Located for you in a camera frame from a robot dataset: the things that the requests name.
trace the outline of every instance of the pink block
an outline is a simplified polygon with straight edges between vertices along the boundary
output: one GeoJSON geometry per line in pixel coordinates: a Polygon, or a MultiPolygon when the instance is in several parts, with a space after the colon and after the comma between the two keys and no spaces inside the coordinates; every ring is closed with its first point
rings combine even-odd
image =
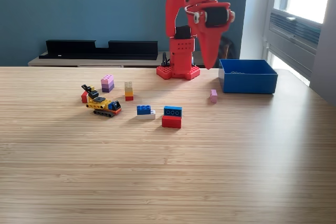
{"type": "Polygon", "coordinates": [[[107,74],[103,79],[101,79],[101,84],[110,84],[113,81],[113,75],[107,74]]]}
{"type": "Polygon", "coordinates": [[[215,89],[211,89],[211,93],[210,93],[210,100],[213,103],[217,103],[217,91],[215,89]]]}

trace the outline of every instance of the blue wall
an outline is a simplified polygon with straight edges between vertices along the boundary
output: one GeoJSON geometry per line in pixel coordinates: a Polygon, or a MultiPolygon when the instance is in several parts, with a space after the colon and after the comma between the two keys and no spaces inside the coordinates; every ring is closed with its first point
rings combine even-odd
{"type": "MultiPolygon", "coordinates": [[[[240,51],[246,0],[231,2],[237,14],[226,34],[240,51]]],[[[179,15],[177,25],[185,25],[179,15]]],[[[0,0],[0,66],[26,66],[46,51],[47,39],[158,40],[165,36],[165,0],[0,0]]]]}

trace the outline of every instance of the stacked lego bricks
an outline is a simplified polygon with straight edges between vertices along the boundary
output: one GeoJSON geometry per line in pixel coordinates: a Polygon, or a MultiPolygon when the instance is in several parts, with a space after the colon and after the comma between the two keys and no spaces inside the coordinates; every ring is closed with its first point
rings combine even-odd
{"type": "Polygon", "coordinates": [[[110,93],[112,89],[114,89],[113,75],[107,74],[103,79],[101,79],[101,91],[103,93],[110,93]]]}
{"type": "Polygon", "coordinates": [[[139,105],[137,106],[136,118],[138,120],[155,120],[155,110],[152,110],[150,105],[139,105]]]}
{"type": "Polygon", "coordinates": [[[180,129],[182,127],[182,108],[165,106],[163,109],[162,127],[180,129]]]}
{"type": "Polygon", "coordinates": [[[131,81],[125,82],[125,100],[126,101],[133,101],[134,95],[133,95],[133,84],[131,81]]]}

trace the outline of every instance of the table surface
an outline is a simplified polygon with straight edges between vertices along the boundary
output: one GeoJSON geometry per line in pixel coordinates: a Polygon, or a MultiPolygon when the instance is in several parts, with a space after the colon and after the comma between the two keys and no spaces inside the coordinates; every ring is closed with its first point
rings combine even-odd
{"type": "Polygon", "coordinates": [[[0,223],[335,223],[336,109],[278,72],[273,96],[223,94],[216,69],[0,68],[0,223]],[[108,73],[112,119],[80,101],[108,73]],[[165,105],[182,129],[161,127],[165,105]]]}

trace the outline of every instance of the lego brick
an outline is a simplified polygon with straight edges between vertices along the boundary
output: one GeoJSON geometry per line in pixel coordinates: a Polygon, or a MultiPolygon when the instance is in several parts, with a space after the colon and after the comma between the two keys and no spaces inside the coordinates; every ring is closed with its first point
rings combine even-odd
{"type": "Polygon", "coordinates": [[[131,91],[131,92],[126,92],[125,91],[125,96],[126,97],[132,97],[133,96],[133,91],[131,91]]]}
{"type": "Polygon", "coordinates": [[[178,116],[164,115],[162,117],[162,127],[181,129],[182,118],[178,116]]]}
{"type": "Polygon", "coordinates": [[[93,100],[92,99],[90,99],[90,100],[93,101],[93,102],[96,102],[96,103],[101,103],[101,102],[105,101],[106,98],[104,98],[104,97],[96,97],[93,100]]]}
{"type": "Polygon", "coordinates": [[[163,114],[169,116],[182,117],[182,108],[174,106],[165,106],[163,109],[163,114]]]}
{"type": "Polygon", "coordinates": [[[86,92],[88,92],[89,97],[90,97],[91,99],[95,99],[95,98],[97,98],[97,97],[99,96],[99,93],[98,93],[96,90],[92,90],[91,87],[88,87],[88,86],[86,86],[85,84],[82,85],[82,88],[83,88],[86,92]]]}
{"type": "Polygon", "coordinates": [[[116,110],[118,110],[118,109],[120,109],[120,108],[121,108],[121,106],[120,106],[120,103],[119,103],[118,101],[111,102],[111,103],[108,105],[108,109],[109,109],[109,110],[114,110],[114,111],[116,111],[116,110]]]}
{"type": "Polygon", "coordinates": [[[133,92],[133,88],[125,88],[125,92],[133,92]]]}
{"type": "Polygon", "coordinates": [[[137,106],[137,115],[150,115],[151,107],[149,105],[139,105],[137,106]]]}
{"type": "Polygon", "coordinates": [[[110,84],[114,80],[113,75],[107,74],[103,79],[100,80],[101,84],[110,84]]]}
{"type": "Polygon", "coordinates": [[[133,83],[131,81],[125,82],[125,89],[132,88],[133,89],[133,83]]]}
{"type": "Polygon", "coordinates": [[[138,119],[138,120],[155,120],[155,117],[156,117],[155,110],[151,110],[150,114],[137,115],[136,119],[138,119]]]}
{"type": "Polygon", "coordinates": [[[133,83],[131,81],[125,82],[125,92],[133,92],[133,83]]]}
{"type": "Polygon", "coordinates": [[[101,87],[103,89],[110,89],[111,87],[114,87],[114,81],[112,81],[110,84],[102,84],[101,87]]]}
{"type": "Polygon", "coordinates": [[[81,98],[82,98],[82,103],[88,103],[88,92],[84,91],[81,98]]]}
{"type": "Polygon", "coordinates": [[[91,108],[91,109],[97,109],[97,110],[103,110],[106,107],[106,104],[102,104],[102,103],[88,103],[86,104],[86,107],[91,108]]]}
{"type": "Polygon", "coordinates": [[[110,88],[108,88],[108,89],[102,88],[101,91],[102,91],[103,93],[110,93],[113,89],[114,89],[114,84],[113,84],[112,87],[110,87],[110,88]]]}
{"type": "Polygon", "coordinates": [[[217,103],[217,91],[215,89],[211,89],[211,92],[210,92],[210,100],[211,102],[213,103],[217,103]]]}
{"type": "Polygon", "coordinates": [[[106,116],[107,118],[112,118],[114,117],[114,113],[106,111],[106,110],[94,110],[95,115],[102,115],[106,116]]]}
{"type": "Polygon", "coordinates": [[[114,114],[115,114],[115,115],[118,115],[120,112],[121,112],[121,108],[118,109],[118,110],[116,110],[116,111],[114,111],[114,114]]]}
{"type": "Polygon", "coordinates": [[[134,97],[125,97],[125,100],[126,100],[126,101],[133,101],[133,100],[134,100],[134,97]]]}

